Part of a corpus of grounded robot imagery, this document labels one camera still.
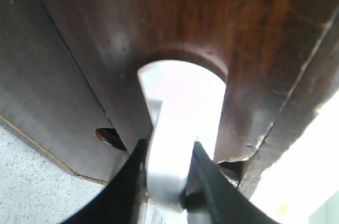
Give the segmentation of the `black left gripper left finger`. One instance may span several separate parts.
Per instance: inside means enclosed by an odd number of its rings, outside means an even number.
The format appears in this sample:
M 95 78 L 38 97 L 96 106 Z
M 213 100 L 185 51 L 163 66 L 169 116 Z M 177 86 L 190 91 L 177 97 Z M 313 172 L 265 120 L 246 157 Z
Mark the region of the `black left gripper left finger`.
M 63 223 L 137 223 L 146 193 L 147 149 L 148 140 L 139 140 L 112 181 Z

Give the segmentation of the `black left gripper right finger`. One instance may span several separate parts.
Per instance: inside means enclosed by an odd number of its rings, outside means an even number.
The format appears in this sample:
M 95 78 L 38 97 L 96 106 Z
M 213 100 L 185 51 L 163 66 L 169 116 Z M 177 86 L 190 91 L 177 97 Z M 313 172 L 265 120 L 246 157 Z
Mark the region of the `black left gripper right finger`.
M 199 142 L 194 143 L 184 206 L 188 223 L 276 223 L 233 187 Z

